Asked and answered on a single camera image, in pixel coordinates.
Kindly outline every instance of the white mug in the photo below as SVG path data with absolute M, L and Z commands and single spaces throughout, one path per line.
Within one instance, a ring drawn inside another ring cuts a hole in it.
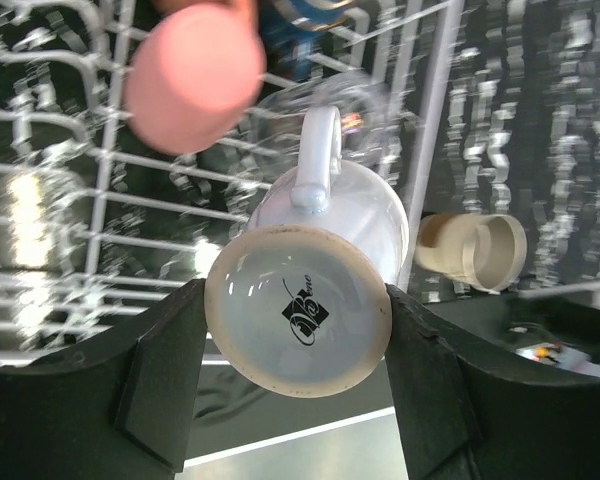
M 398 196 L 340 158 L 335 107 L 305 116 L 298 167 L 270 189 L 205 285 L 209 331 L 254 383 L 322 397 L 364 380 L 391 334 L 394 283 L 409 238 Z

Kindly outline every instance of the pink cup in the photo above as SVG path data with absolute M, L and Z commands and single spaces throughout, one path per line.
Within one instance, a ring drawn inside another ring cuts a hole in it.
M 258 15 L 254 0 L 152 0 L 153 5 L 163 15 L 170 15 L 183 8 L 196 5 L 201 2 L 210 1 L 221 5 L 228 5 L 240 12 L 240 15 L 254 27 L 258 23 Z
M 200 3 L 160 22 L 131 66 L 129 126 L 153 149 L 181 155 L 209 148 L 240 121 L 260 91 L 266 60 L 238 13 Z

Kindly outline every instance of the printed logo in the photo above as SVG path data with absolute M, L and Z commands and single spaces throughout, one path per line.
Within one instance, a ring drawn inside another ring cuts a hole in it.
M 311 277 L 305 275 L 304 279 L 306 282 L 305 288 L 295 296 L 289 291 L 284 279 L 282 280 L 284 288 L 291 297 L 291 302 L 282 311 L 282 315 L 289 320 L 291 331 L 298 341 L 303 345 L 311 346 L 316 341 L 316 330 L 327 319 L 329 312 L 312 298 Z

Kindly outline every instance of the dishwasher rack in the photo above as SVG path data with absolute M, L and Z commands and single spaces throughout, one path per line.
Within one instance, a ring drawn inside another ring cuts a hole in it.
M 63 26 L 61 15 L 56 15 L 56 32 L 35 29 L 11 47 L 0 36 L 1 66 L 23 63 L 44 69 L 48 62 L 68 65 L 82 79 L 86 102 L 84 111 L 54 110 L 49 107 L 54 105 L 53 92 L 58 86 L 54 86 L 51 81 L 38 84 L 35 92 L 27 86 L 26 81 L 21 85 L 16 83 L 9 108 L 0 108 L 0 122 L 10 123 L 13 133 L 12 160 L 0 161 L 0 176 L 27 173 L 44 175 L 61 184 L 64 182 L 65 191 L 78 192 L 77 196 L 88 198 L 91 204 L 88 222 L 67 223 L 66 211 L 72 200 L 71 195 L 66 194 L 61 199 L 55 199 L 60 202 L 61 207 L 57 208 L 57 214 L 51 219 L 41 220 L 36 218 L 35 208 L 31 206 L 35 199 L 27 200 L 26 197 L 26 192 L 31 189 L 26 179 L 30 177 L 17 177 L 25 179 L 17 185 L 17 191 L 23 195 L 24 206 L 20 212 L 0 213 L 0 227 L 20 231 L 24 238 L 35 241 L 43 242 L 44 233 L 40 232 L 48 231 L 53 231 L 55 241 L 60 243 L 69 237 L 77 238 L 86 248 L 86 260 L 83 271 L 69 268 L 59 274 L 35 271 L 35 261 L 32 263 L 34 268 L 26 272 L 10 273 L 0 270 L 0 309 L 15 312 L 11 320 L 0 319 L 0 332 L 11 332 L 23 340 L 19 349 L 0 350 L 0 365 L 24 365 L 50 349 L 63 346 L 62 340 L 57 340 L 44 349 L 32 350 L 26 340 L 36 333 L 72 334 L 80 340 L 109 328 L 111 325 L 101 322 L 104 316 L 136 315 L 147 304 L 160 300 L 169 291 L 184 284 L 164 278 L 98 272 L 98 264 L 107 245 L 147 247 L 172 254 L 206 252 L 204 256 L 209 259 L 208 265 L 197 268 L 199 276 L 205 276 L 205 268 L 210 267 L 213 258 L 222 248 L 222 245 L 209 243 L 204 237 L 191 243 L 176 243 L 107 232 L 105 212 L 111 202 L 225 220 L 235 226 L 232 235 L 239 232 L 240 226 L 248 218 L 244 209 L 229 209 L 229 212 L 225 212 L 179 205 L 113 188 L 116 176 L 125 166 L 169 172 L 174 183 L 187 179 L 226 182 L 229 188 L 242 192 L 246 199 L 254 193 L 266 191 L 270 186 L 253 177 L 204 169 L 196 164 L 195 156 L 185 155 L 168 162 L 128 153 L 119 148 L 117 136 L 120 124 L 128 118 L 128 114 L 122 110 L 122 84 L 128 71 L 133 45 L 147 36 L 145 30 L 134 25 L 136 1 L 141 0 L 100 0 L 97 3 L 89 0 L 0 0 L 2 24 L 22 23 L 36 9 L 46 9 L 49 15 L 53 13 L 49 13 L 49 9 L 70 9 L 81 19 L 88 37 L 86 51 L 45 49 L 49 37 L 60 36 L 71 43 L 72 32 Z M 393 123 L 397 129 L 406 124 L 415 126 L 416 130 L 411 155 L 413 160 L 405 161 L 404 151 L 401 152 L 405 145 L 400 145 L 399 141 L 394 142 L 377 171 L 391 185 L 395 185 L 400 170 L 408 168 L 408 172 L 405 171 L 407 182 L 401 190 L 401 196 L 408 217 L 418 219 L 422 213 L 464 0 L 410 0 L 408 3 L 400 3 L 399 0 L 376 1 L 377 4 L 373 3 L 371 10 L 377 10 L 377 18 L 373 18 L 369 9 L 356 7 L 348 10 L 346 22 L 329 32 L 335 53 L 329 56 L 316 52 L 311 55 L 310 60 L 315 66 L 314 74 L 319 76 L 324 69 L 347 71 L 361 68 L 365 54 L 369 49 L 375 49 L 372 68 L 368 70 L 374 82 L 385 82 L 389 86 L 389 115 Z M 420 57 L 428 57 L 429 60 L 418 115 L 404 108 L 405 95 L 416 88 L 413 79 L 416 62 L 412 61 L 416 42 L 419 42 Z M 108 87 L 100 80 L 102 75 L 108 78 Z M 265 76 L 265 82 L 282 88 L 295 85 L 294 82 L 269 73 Z M 248 111 L 243 122 L 248 122 L 251 115 L 263 113 L 266 114 L 254 107 Z M 32 139 L 32 135 L 35 135 L 32 131 L 35 132 L 36 125 L 66 129 L 72 132 L 73 138 L 37 151 L 32 146 L 32 140 L 35 140 Z M 98 129 L 101 133 L 94 135 L 94 131 Z M 250 144 L 244 135 L 235 131 L 220 140 L 219 144 L 234 149 L 246 164 L 249 164 L 249 157 L 253 152 L 276 154 Z M 79 155 L 97 165 L 97 177 L 93 186 L 73 184 L 71 177 L 67 177 L 63 161 Z M 43 160 L 31 161 L 34 157 Z M 417 222 L 411 225 L 411 235 L 412 238 L 417 235 Z M 403 289 L 408 284 L 412 258 L 411 249 L 401 274 L 399 286 Z M 134 301 L 140 305 L 128 304 Z M 63 321 L 53 320 L 54 313 L 58 312 L 64 315 Z M 58 335 L 57 338 L 62 339 L 63 335 Z M 209 354 L 205 356 L 204 363 L 213 365 L 225 362 L 220 356 Z

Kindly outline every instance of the wire rack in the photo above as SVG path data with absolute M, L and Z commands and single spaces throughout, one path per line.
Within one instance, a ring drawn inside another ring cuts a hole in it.
M 6 92 L 0 125 L 7 126 L 11 137 L 8 146 L 0 147 L 0 199 L 10 198 L 8 208 L 0 204 L 0 229 L 8 232 L 9 258 L 16 258 L 19 266 L 3 268 L 0 264 L 0 335 L 9 339 L 0 342 L 0 364 L 26 364 L 49 349 L 61 348 L 67 336 L 80 341 L 121 318 L 137 315 L 185 283 L 186 278 L 168 274 L 183 258 L 193 255 L 197 259 L 188 278 L 205 276 L 223 244 L 247 221 L 248 205 L 257 203 L 270 186 L 259 177 L 252 154 L 275 156 L 277 152 L 250 144 L 240 131 L 230 132 L 213 147 L 220 148 L 225 157 L 235 157 L 239 168 L 225 171 L 205 167 L 196 155 L 165 158 L 148 148 L 127 148 L 129 143 L 120 133 L 128 118 L 121 103 L 122 86 L 130 57 L 148 34 L 138 25 L 142 24 L 137 20 L 139 2 L 0 0 L 0 72 L 24 68 L 37 79 L 16 78 L 13 85 L 0 81 Z M 350 9 L 347 21 L 329 32 L 330 53 L 317 51 L 310 58 L 313 75 L 321 76 L 364 67 L 373 50 L 366 69 L 374 82 L 389 86 L 389 113 L 396 132 L 405 125 L 415 127 L 413 161 L 405 160 L 406 146 L 398 141 L 397 148 L 376 167 L 394 186 L 400 172 L 405 172 L 408 181 L 402 195 L 410 218 L 420 218 L 422 212 L 463 4 L 463 0 L 411 0 L 408 4 L 377 0 L 369 3 L 371 8 Z M 53 28 L 27 27 L 36 15 L 43 15 L 45 25 Z M 81 25 L 81 31 L 67 25 L 69 17 L 76 19 L 74 24 Z M 16 27 L 20 27 L 17 34 L 13 33 Z M 65 47 L 55 48 L 60 40 Z M 428 58 L 417 116 L 404 106 L 405 96 L 416 88 L 414 47 L 421 58 Z M 60 105 L 57 95 L 64 80 L 54 79 L 49 65 L 72 71 L 71 78 L 84 96 L 81 102 Z M 270 73 L 265 83 L 265 88 L 295 85 Z M 266 112 L 250 109 L 242 123 L 259 114 Z M 70 135 L 56 143 L 36 145 L 43 135 L 40 132 L 54 129 Z M 145 196 L 129 186 L 132 171 L 142 171 L 145 177 L 167 175 L 173 185 L 193 189 L 192 195 L 202 200 Z M 231 198 L 226 208 L 215 208 L 205 197 L 205 189 L 214 182 L 224 185 L 225 197 Z M 115 218 L 107 219 L 108 209 Z M 134 212 L 140 209 L 153 213 L 138 218 Z M 138 223 L 159 223 L 167 215 L 224 222 L 229 225 L 228 233 L 215 241 L 200 230 L 189 240 L 139 234 Z M 130 275 L 116 268 L 120 262 L 133 260 L 116 258 L 121 248 L 155 252 L 161 259 L 158 274 Z M 84 256 L 78 268 L 70 260 L 76 250 Z M 407 286 L 412 254 L 402 272 L 402 288 Z M 46 268 L 50 255 L 58 257 L 57 268 Z M 100 266 L 107 255 L 109 268 L 103 270 Z M 40 335 L 51 340 L 40 346 L 33 341 Z M 223 360 L 209 354 L 205 363 Z

